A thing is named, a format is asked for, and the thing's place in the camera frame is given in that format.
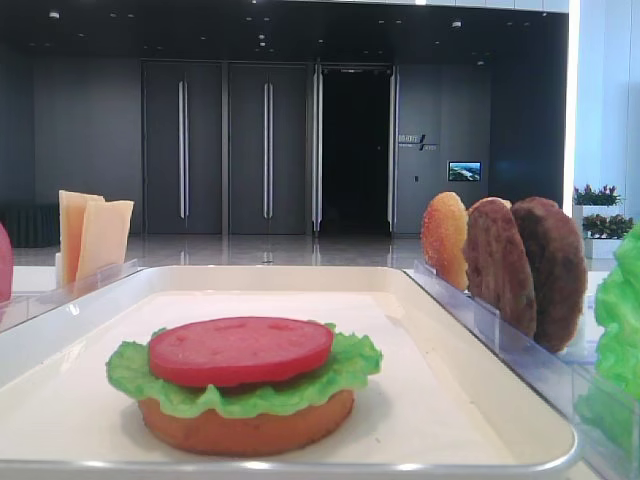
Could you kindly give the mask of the bottom bread bun slice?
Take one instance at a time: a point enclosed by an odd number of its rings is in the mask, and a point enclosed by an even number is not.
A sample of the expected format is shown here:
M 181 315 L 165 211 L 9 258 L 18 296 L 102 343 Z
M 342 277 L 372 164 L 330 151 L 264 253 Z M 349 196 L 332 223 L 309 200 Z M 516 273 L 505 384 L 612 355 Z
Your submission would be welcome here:
M 299 450 L 326 438 L 347 420 L 354 404 L 354 392 L 341 390 L 324 404 L 291 415 L 225 418 L 210 409 L 194 418 L 178 418 L 162 412 L 153 399 L 139 401 L 138 408 L 147 429 L 173 448 L 202 455 L 257 457 Z

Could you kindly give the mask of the brown meat patty front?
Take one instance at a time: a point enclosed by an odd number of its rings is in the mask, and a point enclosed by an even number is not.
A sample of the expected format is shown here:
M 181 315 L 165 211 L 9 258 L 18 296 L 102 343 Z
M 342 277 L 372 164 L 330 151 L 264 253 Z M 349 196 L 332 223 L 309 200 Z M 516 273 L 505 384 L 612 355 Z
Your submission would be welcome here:
M 536 331 L 534 281 L 511 207 L 485 198 L 470 209 L 463 247 L 468 289 L 531 338 Z

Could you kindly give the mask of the lower flower planter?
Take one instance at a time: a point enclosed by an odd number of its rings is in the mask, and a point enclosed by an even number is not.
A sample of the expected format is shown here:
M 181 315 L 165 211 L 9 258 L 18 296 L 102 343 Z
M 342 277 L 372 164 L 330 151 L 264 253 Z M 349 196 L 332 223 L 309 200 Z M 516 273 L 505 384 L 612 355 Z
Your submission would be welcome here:
M 622 239 L 634 226 L 631 217 L 622 214 L 591 214 L 583 218 L 585 255 L 589 259 L 613 257 Z

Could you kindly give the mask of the orange bread bun slice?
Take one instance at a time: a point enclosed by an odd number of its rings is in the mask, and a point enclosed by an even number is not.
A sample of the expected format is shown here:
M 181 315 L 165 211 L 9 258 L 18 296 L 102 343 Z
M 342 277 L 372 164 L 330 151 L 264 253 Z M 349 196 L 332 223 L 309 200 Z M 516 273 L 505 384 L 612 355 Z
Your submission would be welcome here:
M 421 245 L 425 261 L 460 291 L 468 286 L 463 246 L 467 237 L 467 210 L 451 191 L 436 195 L 422 221 Z

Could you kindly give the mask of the clear right long rail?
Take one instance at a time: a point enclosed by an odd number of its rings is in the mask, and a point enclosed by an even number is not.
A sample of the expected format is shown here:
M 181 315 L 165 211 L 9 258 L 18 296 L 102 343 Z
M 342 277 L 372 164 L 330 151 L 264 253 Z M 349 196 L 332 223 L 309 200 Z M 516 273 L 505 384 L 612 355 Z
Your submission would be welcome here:
M 551 354 L 499 312 L 417 261 L 407 271 L 520 380 L 577 427 L 583 458 L 604 479 L 639 477 L 639 402 L 595 370 L 595 344 Z

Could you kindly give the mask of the red tomato slice on stack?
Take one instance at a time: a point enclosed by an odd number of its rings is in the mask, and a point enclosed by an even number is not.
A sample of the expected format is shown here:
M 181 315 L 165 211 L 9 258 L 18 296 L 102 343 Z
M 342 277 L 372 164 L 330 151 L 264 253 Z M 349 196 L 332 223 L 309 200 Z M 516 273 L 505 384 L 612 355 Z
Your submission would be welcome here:
M 334 340 L 320 323 L 281 317 L 193 322 L 149 342 L 151 372 L 186 387 L 236 387 L 289 380 L 323 366 Z

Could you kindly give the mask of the red tomato slice standing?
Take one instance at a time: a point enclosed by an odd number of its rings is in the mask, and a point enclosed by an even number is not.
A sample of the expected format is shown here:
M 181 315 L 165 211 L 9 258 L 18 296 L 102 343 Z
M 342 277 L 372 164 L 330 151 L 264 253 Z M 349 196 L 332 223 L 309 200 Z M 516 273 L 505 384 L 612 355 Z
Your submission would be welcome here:
M 0 225 L 0 302 L 9 301 L 12 294 L 13 251 L 10 238 L 3 225 Z

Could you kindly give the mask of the green lettuce leaf standing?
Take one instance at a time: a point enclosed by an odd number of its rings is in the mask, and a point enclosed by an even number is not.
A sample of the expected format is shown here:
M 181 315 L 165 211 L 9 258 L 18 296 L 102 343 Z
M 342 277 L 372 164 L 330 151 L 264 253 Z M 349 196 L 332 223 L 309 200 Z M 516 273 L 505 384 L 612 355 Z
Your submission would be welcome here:
M 576 411 L 626 452 L 634 448 L 639 417 L 639 228 L 614 252 L 616 266 L 598 286 L 596 323 L 604 328 L 597 347 L 597 377 Z

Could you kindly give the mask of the upper flower planter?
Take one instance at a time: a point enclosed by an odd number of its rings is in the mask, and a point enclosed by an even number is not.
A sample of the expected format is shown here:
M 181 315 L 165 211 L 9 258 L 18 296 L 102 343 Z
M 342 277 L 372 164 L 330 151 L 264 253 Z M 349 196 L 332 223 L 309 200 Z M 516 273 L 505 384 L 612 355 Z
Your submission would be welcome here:
M 590 215 L 609 217 L 623 212 L 622 199 L 615 186 L 604 185 L 594 188 L 586 184 L 582 189 L 574 188 L 573 218 L 579 226 L 582 225 L 583 219 Z

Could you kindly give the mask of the green lettuce leaf on bun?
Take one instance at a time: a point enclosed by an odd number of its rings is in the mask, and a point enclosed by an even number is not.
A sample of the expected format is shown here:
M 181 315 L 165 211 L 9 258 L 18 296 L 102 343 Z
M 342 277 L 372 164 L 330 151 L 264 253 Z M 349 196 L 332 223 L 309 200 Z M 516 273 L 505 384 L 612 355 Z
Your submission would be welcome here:
M 282 384 L 251 387 L 238 393 L 215 386 L 188 388 L 151 373 L 149 345 L 122 342 L 106 362 L 108 383 L 135 401 L 153 400 L 169 416 L 191 419 L 213 410 L 224 418 L 261 414 L 287 416 L 320 406 L 342 390 L 359 390 L 380 372 L 383 354 L 367 335 L 335 334 L 327 362 Z

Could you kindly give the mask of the wall display screen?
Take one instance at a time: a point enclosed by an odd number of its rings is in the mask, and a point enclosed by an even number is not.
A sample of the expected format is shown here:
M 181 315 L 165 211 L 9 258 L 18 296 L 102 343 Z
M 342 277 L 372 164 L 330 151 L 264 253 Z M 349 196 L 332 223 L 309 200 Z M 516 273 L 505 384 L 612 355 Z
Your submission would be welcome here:
M 480 162 L 449 162 L 447 177 L 451 182 L 479 182 L 481 172 Z

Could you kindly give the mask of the orange cheese slice rear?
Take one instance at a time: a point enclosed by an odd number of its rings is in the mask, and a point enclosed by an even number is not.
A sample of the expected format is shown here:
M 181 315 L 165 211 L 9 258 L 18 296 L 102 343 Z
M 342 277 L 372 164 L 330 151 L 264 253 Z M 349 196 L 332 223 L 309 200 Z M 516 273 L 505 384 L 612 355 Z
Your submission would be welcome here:
M 62 285 L 67 285 L 76 279 L 86 207 L 91 202 L 104 203 L 105 198 L 66 190 L 60 190 L 58 197 Z

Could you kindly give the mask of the brown meat patty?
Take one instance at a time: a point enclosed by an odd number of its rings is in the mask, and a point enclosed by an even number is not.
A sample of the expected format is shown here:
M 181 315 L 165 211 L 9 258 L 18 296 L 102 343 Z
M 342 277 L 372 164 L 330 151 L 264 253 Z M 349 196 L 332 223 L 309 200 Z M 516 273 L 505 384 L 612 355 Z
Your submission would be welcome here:
M 536 331 L 534 281 L 511 207 L 485 198 L 470 209 L 463 247 L 468 289 L 531 338 Z
M 573 340 L 583 310 L 587 268 L 581 233 L 552 200 L 530 197 L 511 207 L 534 281 L 534 340 L 558 353 Z

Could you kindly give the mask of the white rectangular tray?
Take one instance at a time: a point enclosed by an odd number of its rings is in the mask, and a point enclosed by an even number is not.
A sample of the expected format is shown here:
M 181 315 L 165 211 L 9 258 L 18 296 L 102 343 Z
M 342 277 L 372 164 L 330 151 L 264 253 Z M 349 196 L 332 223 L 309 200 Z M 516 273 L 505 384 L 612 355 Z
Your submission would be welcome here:
M 381 349 L 381 373 L 336 433 L 271 459 L 190 455 L 153 438 L 107 383 L 124 340 L 245 315 L 330 322 Z M 391 268 L 149 268 L 1 336 L 5 479 L 567 479 L 578 453 L 566 419 Z

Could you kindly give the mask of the flower planter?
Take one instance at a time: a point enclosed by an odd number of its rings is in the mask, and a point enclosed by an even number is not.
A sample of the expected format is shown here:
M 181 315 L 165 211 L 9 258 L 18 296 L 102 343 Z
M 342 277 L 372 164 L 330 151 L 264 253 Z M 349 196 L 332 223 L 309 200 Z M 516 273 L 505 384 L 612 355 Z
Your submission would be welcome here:
M 604 185 L 594 188 L 586 184 L 582 189 L 574 188 L 573 218 L 579 226 L 582 225 L 583 219 L 590 215 L 609 217 L 623 212 L 622 199 L 615 186 Z
M 591 214 L 583 218 L 585 255 L 589 259 L 613 257 L 622 239 L 634 226 L 631 217 L 622 214 Z

